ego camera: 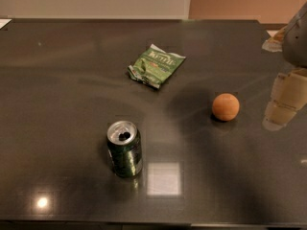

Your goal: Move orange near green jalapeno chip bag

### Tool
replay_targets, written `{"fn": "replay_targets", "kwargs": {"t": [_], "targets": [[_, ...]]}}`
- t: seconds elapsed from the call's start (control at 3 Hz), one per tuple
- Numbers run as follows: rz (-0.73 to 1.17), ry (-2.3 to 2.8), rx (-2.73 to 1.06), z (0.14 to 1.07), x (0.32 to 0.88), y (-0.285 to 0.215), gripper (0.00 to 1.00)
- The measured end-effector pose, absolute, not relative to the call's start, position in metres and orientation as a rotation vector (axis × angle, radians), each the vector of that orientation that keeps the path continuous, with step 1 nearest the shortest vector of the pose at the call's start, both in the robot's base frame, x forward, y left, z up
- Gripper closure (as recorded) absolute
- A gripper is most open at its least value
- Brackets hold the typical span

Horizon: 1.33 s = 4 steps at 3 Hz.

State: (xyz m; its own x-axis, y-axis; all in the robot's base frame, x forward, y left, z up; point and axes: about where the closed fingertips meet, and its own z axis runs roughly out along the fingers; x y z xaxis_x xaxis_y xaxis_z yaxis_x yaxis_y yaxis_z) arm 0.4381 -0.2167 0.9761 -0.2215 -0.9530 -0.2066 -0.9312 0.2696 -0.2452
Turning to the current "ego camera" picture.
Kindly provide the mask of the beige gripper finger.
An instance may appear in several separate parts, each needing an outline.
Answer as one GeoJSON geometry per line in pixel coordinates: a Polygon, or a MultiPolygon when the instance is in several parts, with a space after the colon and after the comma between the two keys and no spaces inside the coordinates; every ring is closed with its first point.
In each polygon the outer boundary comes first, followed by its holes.
{"type": "Polygon", "coordinates": [[[265,110],[263,127],[278,131],[307,104],[307,69],[295,68],[288,74],[279,73],[274,80],[271,100],[265,110]]]}
{"type": "Polygon", "coordinates": [[[281,28],[278,31],[269,31],[269,35],[270,37],[263,43],[262,49],[272,53],[281,52],[285,28],[281,28]]]}

